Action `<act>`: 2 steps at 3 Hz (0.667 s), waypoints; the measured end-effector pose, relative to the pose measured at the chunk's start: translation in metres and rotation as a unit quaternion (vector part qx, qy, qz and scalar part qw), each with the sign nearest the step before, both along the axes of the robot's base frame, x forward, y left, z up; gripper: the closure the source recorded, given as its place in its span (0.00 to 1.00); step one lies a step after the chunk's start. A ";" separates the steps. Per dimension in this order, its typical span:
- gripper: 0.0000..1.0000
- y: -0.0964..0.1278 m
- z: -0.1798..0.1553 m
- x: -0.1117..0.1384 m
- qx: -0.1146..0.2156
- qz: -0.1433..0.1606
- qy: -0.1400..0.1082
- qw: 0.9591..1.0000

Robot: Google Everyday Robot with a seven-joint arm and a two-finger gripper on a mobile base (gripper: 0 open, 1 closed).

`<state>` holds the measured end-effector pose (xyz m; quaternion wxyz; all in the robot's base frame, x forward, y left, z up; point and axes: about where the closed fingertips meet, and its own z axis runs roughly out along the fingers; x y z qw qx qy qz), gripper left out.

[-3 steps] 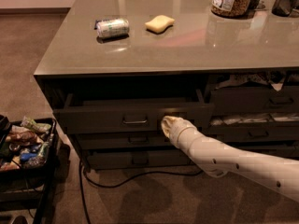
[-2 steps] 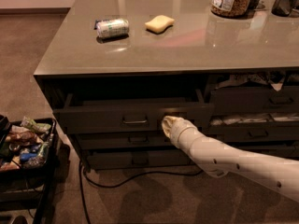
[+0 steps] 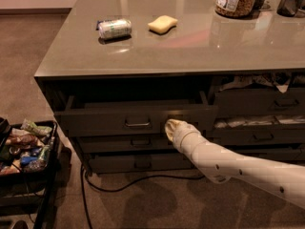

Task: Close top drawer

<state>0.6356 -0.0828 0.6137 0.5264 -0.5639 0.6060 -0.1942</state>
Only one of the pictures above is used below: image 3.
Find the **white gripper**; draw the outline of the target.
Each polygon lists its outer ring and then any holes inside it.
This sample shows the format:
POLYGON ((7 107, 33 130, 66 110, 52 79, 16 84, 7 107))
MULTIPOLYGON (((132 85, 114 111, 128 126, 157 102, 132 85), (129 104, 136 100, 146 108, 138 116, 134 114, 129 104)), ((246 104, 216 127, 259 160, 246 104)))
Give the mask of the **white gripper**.
POLYGON ((204 142, 203 136, 193 125, 178 119, 166 121, 165 133, 173 146, 184 155, 198 154, 204 142))

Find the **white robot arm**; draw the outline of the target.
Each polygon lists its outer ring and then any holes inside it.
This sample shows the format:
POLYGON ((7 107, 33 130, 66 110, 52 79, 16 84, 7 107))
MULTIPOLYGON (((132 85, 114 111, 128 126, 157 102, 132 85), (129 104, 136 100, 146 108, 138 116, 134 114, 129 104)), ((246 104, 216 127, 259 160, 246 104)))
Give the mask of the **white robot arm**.
POLYGON ((305 208, 304 166, 240 155, 208 141, 181 120, 169 119, 165 132, 173 147, 213 183, 234 177, 305 208))

